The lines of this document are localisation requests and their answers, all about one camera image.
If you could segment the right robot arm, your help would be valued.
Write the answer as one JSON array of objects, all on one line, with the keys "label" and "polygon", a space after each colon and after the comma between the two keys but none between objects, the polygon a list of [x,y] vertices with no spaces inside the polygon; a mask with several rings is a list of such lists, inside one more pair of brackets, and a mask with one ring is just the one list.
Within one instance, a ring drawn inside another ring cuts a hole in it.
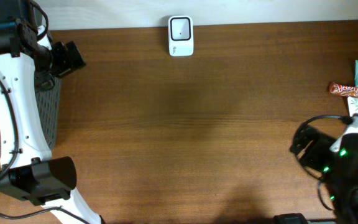
[{"label": "right robot arm", "polygon": [[[334,138],[311,126],[313,121],[335,119],[345,124],[344,132]],[[358,223],[358,114],[320,115],[301,123],[290,146],[300,167],[318,186],[326,186],[336,223]]]}]

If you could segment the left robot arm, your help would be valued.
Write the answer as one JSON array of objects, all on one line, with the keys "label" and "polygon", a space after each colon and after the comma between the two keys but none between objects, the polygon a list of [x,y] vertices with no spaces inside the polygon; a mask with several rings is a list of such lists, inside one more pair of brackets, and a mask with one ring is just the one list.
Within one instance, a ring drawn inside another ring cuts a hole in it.
[{"label": "left robot arm", "polygon": [[36,94],[86,64],[73,42],[53,42],[35,1],[0,1],[0,193],[62,223],[102,223],[77,189],[70,157],[53,158]]}]

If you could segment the orange red snack bar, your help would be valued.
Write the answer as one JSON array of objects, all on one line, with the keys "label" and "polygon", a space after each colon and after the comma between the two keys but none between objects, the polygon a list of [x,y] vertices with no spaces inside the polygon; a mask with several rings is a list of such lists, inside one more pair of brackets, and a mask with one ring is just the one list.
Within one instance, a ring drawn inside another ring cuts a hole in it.
[{"label": "orange red snack bar", "polygon": [[358,98],[358,88],[354,86],[345,86],[338,83],[330,83],[329,92],[334,95]]}]

